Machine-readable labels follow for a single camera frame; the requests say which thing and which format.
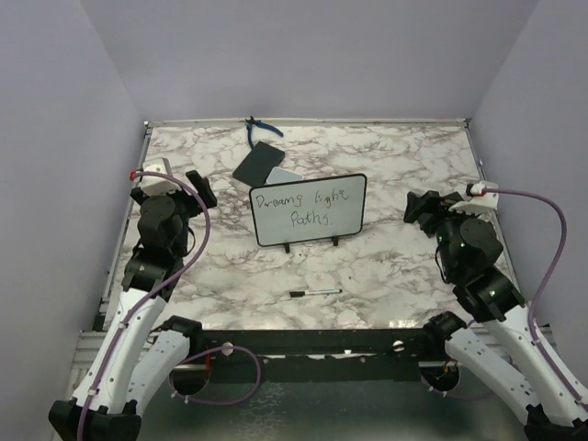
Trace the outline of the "small whiteboard black frame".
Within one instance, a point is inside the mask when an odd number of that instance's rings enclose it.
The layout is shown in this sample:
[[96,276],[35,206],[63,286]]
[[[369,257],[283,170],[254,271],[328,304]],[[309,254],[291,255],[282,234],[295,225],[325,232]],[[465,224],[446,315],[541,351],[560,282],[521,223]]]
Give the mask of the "small whiteboard black frame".
[[249,190],[261,247],[334,240],[363,230],[368,178],[330,176]]

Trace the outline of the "black whiteboard marker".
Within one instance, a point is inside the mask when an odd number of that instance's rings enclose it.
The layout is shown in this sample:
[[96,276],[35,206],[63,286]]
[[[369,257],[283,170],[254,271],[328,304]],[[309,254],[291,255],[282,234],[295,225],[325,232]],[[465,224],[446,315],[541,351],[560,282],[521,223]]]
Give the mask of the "black whiteboard marker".
[[316,289],[316,290],[303,290],[306,292],[306,295],[304,297],[308,297],[308,296],[328,296],[328,295],[334,295],[334,294],[341,294],[343,292],[342,289],[339,288],[331,288],[331,289]]

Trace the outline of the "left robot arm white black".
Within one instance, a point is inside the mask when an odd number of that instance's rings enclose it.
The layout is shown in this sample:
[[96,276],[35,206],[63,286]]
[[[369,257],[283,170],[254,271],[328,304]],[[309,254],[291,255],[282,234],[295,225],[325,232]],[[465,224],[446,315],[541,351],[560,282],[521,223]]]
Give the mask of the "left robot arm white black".
[[204,253],[211,234],[209,210],[217,205],[209,180],[197,171],[181,181],[144,167],[130,175],[140,206],[140,240],[122,281],[116,313],[85,377],[66,401],[56,401],[49,421],[62,440],[135,440],[142,417],[180,362],[202,354],[197,322],[182,320],[144,344],[179,278]]

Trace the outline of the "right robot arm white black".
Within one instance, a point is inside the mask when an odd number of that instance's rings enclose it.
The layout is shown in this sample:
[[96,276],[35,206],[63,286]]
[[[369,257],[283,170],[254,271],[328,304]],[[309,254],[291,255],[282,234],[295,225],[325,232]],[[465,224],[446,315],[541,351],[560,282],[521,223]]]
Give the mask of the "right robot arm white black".
[[435,263],[459,305],[481,324],[508,355],[498,356],[451,312],[425,326],[424,352],[447,356],[467,368],[499,397],[523,424],[529,440],[584,440],[587,388],[565,365],[540,330],[537,304],[527,302],[495,265],[503,253],[492,224],[482,215],[512,189],[480,181],[466,193],[446,196],[410,192],[403,220],[435,239]]

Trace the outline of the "black rectangular box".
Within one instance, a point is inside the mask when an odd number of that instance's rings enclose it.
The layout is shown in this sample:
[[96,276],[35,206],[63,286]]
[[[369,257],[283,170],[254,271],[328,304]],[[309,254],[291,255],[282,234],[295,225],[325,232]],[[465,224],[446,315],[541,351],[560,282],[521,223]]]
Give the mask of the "black rectangular box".
[[274,167],[285,158],[285,152],[259,141],[232,173],[232,177],[249,187],[261,187]]

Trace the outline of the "small white square device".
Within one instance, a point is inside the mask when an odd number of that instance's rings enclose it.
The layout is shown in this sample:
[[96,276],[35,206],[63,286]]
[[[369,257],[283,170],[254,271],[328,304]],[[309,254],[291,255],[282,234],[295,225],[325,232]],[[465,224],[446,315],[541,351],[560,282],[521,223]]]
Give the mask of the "small white square device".
[[302,181],[304,177],[281,167],[274,167],[266,178],[267,185],[285,184]]

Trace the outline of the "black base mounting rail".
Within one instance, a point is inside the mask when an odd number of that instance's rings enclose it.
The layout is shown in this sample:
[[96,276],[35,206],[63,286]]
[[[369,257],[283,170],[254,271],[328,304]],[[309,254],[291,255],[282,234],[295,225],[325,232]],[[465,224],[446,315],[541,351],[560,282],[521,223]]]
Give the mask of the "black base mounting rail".
[[417,381],[421,365],[441,368],[447,360],[441,339],[423,328],[357,330],[204,330],[194,324],[167,324],[189,342],[188,353],[222,347],[210,357],[211,380],[249,382],[254,361],[261,379],[272,382],[327,382],[394,379]]

